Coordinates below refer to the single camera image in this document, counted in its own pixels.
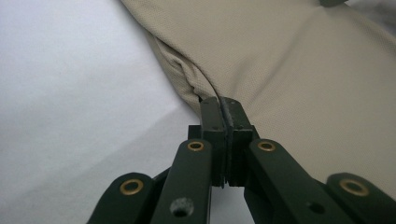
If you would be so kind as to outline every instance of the white surface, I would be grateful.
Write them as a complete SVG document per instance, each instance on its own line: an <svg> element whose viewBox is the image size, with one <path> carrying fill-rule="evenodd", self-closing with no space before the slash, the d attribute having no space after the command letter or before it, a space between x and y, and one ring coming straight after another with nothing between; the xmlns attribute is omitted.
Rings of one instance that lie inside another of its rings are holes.
<svg viewBox="0 0 396 224"><path fill-rule="evenodd" d="M155 176L198 124L119 1L0 1L0 223L86 223L118 176ZM214 189L212 223L249 223Z"/></svg>

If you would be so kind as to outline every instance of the beige fabric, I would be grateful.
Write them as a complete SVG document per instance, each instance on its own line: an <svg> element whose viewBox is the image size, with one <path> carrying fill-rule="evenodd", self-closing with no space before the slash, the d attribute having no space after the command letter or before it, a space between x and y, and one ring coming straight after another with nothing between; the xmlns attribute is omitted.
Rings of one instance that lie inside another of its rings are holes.
<svg viewBox="0 0 396 224"><path fill-rule="evenodd" d="M393 36L318 0L123 3L195 111L232 97L313 177L350 172L396 198Z"/></svg>

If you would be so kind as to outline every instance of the metal bar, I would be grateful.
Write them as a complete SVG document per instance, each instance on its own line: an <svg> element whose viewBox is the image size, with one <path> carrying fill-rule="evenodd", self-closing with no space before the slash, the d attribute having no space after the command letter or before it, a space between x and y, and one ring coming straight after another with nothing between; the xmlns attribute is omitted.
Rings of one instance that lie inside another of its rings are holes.
<svg viewBox="0 0 396 224"><path fill-rule="evenodd" d="M366 179L352 174L331 175L326 189L357 223L396 223L396 202Z"/></svg>
<svg viewBox="0 0 396 224"><path fill-rule="evenodd" d="M210 97L201 102L201 138L212 145L212 186L224 187L227 151L226 132L218 99Z"/></svg>
<svg viewBox="0 0 396 224"><path fill-rule="evenodd" d="M248 174L244 197L254 223L273 223L274 207L269 202L259 180L252 171Z"/></svg>
<svg viewBox="0 0 396 224"><path fill-rule="evenodd" d="M153 187L154 182L147 175L130 173L120 176L105 191L88 224L147 223L145 218Z"/></svg>
<svg viewBox="0 0 396 224"><path fill-rule="evenodd" d="M354 223L297 161L277 142L251 142L247 161L275 211L274 223Z"/></svg>
<svg viewBox="0 0 396 224"><path fill-rule="evenodd" d="M187 139L201 138L201 125L189 125L189 135Z"/></svg>
<svg viewBox="0 0 396 224"><path fill-rule="evenodd" d="M232 187L243 187L248 173L245 150L253 140L253 126L239 102L220 97L220 104L227 129L226 179Z"/></svg>
<svg viewBox="0 0 396 224"><path fill-rule="evenodd" d="M208 223L211 162L211 145L205 140L180 144L151 224Z"/></svg>

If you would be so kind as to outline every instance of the brass grommet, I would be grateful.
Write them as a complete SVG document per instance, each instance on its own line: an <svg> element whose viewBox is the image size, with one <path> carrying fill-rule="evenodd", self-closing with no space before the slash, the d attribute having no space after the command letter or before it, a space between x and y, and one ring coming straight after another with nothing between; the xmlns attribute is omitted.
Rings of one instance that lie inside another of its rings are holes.
<svg viewBox="0 0 396 224"><path fill-rule="evenodd" d="M272 144L272 143L270 143L270 142L265 142L265 141L260 142L260 143L257 145L257 147L258 147L259 149L261 149L261 150L268 151L268 152L274 151L274 150L276 149L276 147L274 146L274 144Z"/></svg>
<svg viewBox="0 0 396 224"><path fill-rule="evenodd" d="M365 197L369 195L370 191L361 182L353 179L342 179L340 186L343 190L356 196Z"/></svg>
<svg viewBox="0 0 396 224"><path fill-rule="evenodd" d="M204 149L204 144L202 142L190 142L187 148L192 151L201 151Z"/></svg>
<svg viewBox="0 0 396 224"><path fill-rule="evenodd" d="M136 183L137 187L134 189L127 189L127 185ZM143 188L143 182L139 179L129 179L125 180L121 186L120 186L120 191L123 195L134 195L138 193L142 188Z"/></svg>

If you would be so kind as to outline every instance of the dark green metal frame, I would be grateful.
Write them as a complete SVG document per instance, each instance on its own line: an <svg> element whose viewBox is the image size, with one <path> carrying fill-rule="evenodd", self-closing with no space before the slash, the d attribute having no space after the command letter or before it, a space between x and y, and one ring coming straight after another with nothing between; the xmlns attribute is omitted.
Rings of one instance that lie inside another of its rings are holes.
<svg viewBox="0 0 396 224"><path fill-rule="evenodd" d="M168 170L116 179L89 224L209 223L211 187L245 187L255 223L396 223L396 202L362 177L313 179L279 143L260 139L241 104L201 102L201 125L189 128Z"/></svg>

